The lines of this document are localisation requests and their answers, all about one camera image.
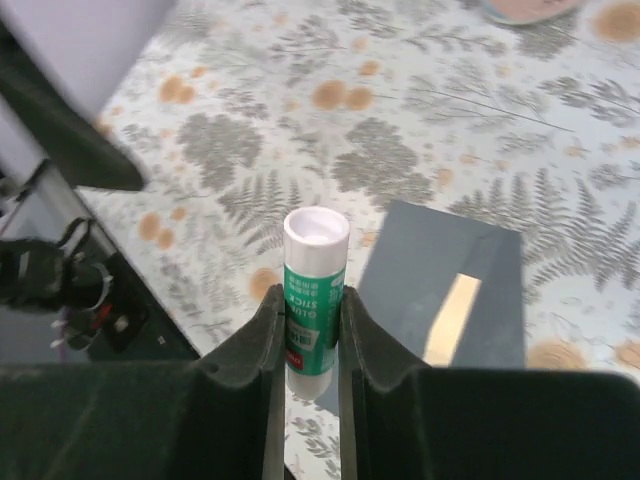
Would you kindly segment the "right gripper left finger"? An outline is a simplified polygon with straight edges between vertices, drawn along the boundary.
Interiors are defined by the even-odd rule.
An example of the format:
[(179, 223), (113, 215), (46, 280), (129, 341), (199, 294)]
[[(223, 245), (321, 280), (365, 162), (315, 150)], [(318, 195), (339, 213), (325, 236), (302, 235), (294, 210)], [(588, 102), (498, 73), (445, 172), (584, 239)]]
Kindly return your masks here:
[(193, 361), (4, 366), (5, 479), (282, 479), (284, 294)]

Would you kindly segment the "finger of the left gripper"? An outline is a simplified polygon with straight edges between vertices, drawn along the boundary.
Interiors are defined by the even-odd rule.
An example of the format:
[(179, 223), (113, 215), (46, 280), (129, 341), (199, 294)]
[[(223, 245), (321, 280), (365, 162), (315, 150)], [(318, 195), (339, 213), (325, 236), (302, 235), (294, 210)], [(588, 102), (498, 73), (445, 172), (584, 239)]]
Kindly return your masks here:
[(6, 26), (1, 98), (72, 186), (140, 191), (137, 166), (59, 95)]

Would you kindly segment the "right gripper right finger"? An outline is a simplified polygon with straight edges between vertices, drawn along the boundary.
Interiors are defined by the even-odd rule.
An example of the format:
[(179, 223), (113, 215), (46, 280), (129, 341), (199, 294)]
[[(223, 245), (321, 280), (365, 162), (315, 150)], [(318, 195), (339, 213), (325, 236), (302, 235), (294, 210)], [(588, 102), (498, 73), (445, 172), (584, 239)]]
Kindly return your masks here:
[(437, 368), (346, 288), (339, 336), (345, 479), (635, 479), (639, 388), (589, 371)]

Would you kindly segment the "grey envelope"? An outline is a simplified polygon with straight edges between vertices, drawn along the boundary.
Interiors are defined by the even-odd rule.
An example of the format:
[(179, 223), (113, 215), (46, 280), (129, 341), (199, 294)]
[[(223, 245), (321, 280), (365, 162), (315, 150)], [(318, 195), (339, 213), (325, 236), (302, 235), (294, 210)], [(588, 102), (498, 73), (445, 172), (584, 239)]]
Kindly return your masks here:
[(427, 363), (525, 365), (516, 231), (394, 201), (358, 294), (371, 317)]

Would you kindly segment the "green white glue stick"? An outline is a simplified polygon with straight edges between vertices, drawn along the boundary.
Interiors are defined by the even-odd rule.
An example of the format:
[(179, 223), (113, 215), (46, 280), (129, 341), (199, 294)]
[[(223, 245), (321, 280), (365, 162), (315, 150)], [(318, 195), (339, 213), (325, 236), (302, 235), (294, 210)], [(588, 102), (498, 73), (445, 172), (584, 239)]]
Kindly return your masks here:
[(289, 213), (283, 228), (287, 383), (315, 400), (336, 359), (350, 226), (334, 210), (309, 206)]

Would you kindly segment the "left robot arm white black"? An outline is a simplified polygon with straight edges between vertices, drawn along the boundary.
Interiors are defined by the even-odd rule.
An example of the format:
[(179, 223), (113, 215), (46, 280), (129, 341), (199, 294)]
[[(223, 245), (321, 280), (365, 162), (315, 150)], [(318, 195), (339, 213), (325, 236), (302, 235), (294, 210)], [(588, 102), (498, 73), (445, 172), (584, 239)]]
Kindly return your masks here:
[[(1, 97), (45, 157), (23, 184), (1, 176), (1, 196), (22, 203), (47, 185), (57, 193), (75, 187), (134, 191), (145, 181), (127, 155), (61, 97), (7, 26), (1, 28)], [(57, 240), (23, 238), (1, 243), (1, 302), (16, 310), (95, 309), (111, 290), (102, 264), (76, 261), (65, 245), (89, 212), (73, 219)]]

